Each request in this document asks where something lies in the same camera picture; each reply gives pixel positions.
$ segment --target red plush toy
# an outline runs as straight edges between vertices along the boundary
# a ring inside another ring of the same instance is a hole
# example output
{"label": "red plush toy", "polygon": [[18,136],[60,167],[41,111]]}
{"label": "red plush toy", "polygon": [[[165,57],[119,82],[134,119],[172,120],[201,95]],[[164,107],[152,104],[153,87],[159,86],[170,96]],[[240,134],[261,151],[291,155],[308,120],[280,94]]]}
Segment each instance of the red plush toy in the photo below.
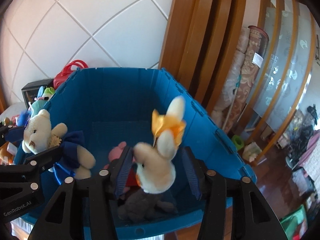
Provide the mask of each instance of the red plush toy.
{"label": "red plush toy", "polygon": [[[109,152],[109,155],[108,155],[109,162],[111,163],[113,160],[119,159],[123,149],[126,146],[127,146],[126,142],[121,142],[121,143],[119,143],[119,145],[117,147],[114,147]],[[109,164],[105,165],[103,168],[107,170],[108,167],[109,167]],[[127,179],[127,183],[125,185],[126,185],[126,187],[124,188],[124,193],[126,193],[130,189],[130,187],[138,186],[138,183],[137,183],[137,180],[136,180],[135,173],[134,173],[133,169],[130,170],[129,176],[128,176],[128,179]]]}

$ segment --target gray plush toy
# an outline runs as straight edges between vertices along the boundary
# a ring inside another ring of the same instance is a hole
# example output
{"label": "gray plush toy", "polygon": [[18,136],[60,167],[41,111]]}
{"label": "gray plush toy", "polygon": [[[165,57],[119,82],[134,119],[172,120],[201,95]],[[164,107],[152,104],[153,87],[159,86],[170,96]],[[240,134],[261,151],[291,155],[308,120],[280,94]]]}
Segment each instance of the gray plush toy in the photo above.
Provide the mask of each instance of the gray plush toy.
{"label": "gray plush toy", "polygon": [[174,204],[161,201],[162,196],[162,194],[148,194],[139,189],[118,208],[118,216],[122,220],[130,219],[137,223],[165,217],[165,213],[177,214]]}

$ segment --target paper label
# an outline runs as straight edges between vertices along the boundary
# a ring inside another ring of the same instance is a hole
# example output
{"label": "paper label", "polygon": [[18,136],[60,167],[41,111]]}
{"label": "paper label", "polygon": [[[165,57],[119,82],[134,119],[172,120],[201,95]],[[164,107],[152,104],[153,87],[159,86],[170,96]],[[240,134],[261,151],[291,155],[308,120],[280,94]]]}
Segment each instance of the paper label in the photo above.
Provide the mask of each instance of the paper label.
{"label": "paper label", "polygon": [[263,58],[258,53],[255,53],[253,56],[252,63],[256,64],[259,68],[261,68],[262,62]]}

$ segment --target white tile wall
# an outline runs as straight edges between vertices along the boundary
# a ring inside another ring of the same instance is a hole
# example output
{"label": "white tile wall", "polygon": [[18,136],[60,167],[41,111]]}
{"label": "white tile wall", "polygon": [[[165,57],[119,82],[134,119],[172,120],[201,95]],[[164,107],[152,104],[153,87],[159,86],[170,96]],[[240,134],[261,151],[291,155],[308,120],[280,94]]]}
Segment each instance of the white tile wall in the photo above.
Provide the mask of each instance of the white tile wall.
{"label": "white tile wall", "polygon": [[9,105],[29,82],[75,59],[89,67],[157,68],[172,0],[14,0],[0,25]]}

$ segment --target blue ribbon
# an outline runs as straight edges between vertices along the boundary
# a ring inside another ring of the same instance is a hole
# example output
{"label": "blue ribbon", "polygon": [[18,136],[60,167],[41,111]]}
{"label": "blue ribbon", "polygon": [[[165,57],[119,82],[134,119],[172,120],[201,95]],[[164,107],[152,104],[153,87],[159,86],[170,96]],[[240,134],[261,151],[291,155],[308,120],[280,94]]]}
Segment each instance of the blue ribbon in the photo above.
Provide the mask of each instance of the blue ribbon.
{"label": "blue ribbon", "polygon": [[54,175],[61,185],[65,178],[74,177],[74,169],[80,167],[78,161],[77,146],[81,145],[84,147],[84,135],[82,131],[75,131],[67,133],[62,138],[60,147],[62,148],[62,158],[53,165]]}

